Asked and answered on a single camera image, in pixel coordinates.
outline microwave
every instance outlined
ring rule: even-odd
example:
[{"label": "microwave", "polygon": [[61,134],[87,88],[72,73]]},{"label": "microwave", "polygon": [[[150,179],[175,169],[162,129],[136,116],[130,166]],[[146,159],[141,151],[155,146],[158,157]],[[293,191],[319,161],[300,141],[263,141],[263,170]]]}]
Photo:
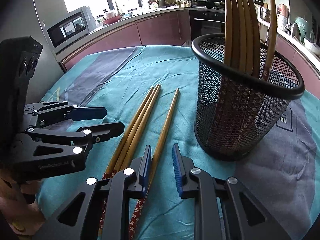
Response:
[{"label": "microwave", "polygon": [[58,54],[74,41],[87,35],[96,28],[96,20],[90,7],[83,6],[68,13],[67,17],[44,30],[53,52]]}]

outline microwave window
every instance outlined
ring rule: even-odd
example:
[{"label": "microwave window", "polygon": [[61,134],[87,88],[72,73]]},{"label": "microwave window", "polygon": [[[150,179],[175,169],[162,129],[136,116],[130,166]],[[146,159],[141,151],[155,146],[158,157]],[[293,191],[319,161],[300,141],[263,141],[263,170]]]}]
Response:
[{"label": "microwave window", "polygon": [[86,26],[80,12],[48,29],[48,34],[53,46],[56,48],[85,29]]}]

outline black mesh basket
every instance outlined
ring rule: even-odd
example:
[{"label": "black mesh basket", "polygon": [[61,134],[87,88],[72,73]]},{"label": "black mesh basket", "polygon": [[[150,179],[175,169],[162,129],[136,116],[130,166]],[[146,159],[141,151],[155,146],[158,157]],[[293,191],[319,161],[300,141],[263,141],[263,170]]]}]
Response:
[{"label": "black mesh basket", "polygon": [[[303,95],[297,69],[275,52],[269,80],[263,81],[223,64],[224,34],[192,42],[199,59],[199,87],[194,125],[198,143],[213,157],[244,157],[268,133],[288,104]],[[261,44],[260,78],[268,47]]]}]

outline oven handle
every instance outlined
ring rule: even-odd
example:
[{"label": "oven handle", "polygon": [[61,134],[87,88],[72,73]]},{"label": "oven handle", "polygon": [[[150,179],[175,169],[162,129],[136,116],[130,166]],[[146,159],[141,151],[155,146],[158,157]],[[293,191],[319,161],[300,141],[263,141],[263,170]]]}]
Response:
[{"label": "oven handle", "polygon": [[206,19],[197,19],[195,18],[196,21],[208,21],[208,22],[216,22],[216,23],[225,23],[225,22],[220,22],[220,21],[214,21],[214,20],[206,20]]}]

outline bundle of chopsticks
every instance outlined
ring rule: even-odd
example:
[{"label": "bundle of chopsticks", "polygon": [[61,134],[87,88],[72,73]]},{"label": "bundle of chopsticks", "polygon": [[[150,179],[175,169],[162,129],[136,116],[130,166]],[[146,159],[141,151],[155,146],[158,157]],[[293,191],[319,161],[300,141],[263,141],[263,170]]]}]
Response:
[{"label": "bundle of chopsticks", "polygon": [[[271,3],[267,58],[262,79],[268,80],[276,47],[276,2]],[[253,0],[225,0],[226,32],[224,63],[253,77],[260,75],[260,34]]]},{"label": "bundle of chopsticks", "polygon": [[[128,125],[127,129],[125,130],[110,162],[109,165],[102,177],[102,179],[108,179],[113,177],[117,172],[126,169],[130,166],[131,161],[134,156],[134,152],[138,146],[138,143],[140,141],[140,138],[142,136],[143,130],[146,126],[146,123],[148,121],[148,118],[150,116],[150,113],[152,111],[152,108],[155,104],[155,101],[157,99],[157,96],[159,94],[161,85],[157,84],[155,87],[151,87],[144,98],[143,102],[141,103],[140,107],[138,108],[137,112],[135,113],[134,117],[132,118],[130,124]],[[164,126],[162,128],[162,131],[160,133],[160,137],[156,146],[156,149],[154,151],[152,162],[151,162],[151,170],[149,175],[149,184],[148,184],[148,190],[150,188],[151,182],[153,180],[153,177],[156,172],[157,164],[159,162],[159,158],[162,152],[162,148],[169,130],[172,114],[174,111],[174,107],[178,98],[179,89],[175,91],[172,103],[169,108],[169,112],[167,115],[167,118],[164,122]],[[142,205],[145,202],[146,197],[143,200],[137,201],[137,208],[135,208],[135,212],[132,215],[132,219],[135,221],[130,223],[130,226],[128,228],[129,235],[132,236],[135,232],[135,228],[137,225],[137,222],[139,220],[139,216],[141,213]],[[103,227],[103,221],[105,216],[105,207],[107,205],[107,200],[104,200],[102,209],[103,214],[102,218],[100,219],[100,230]]]}]

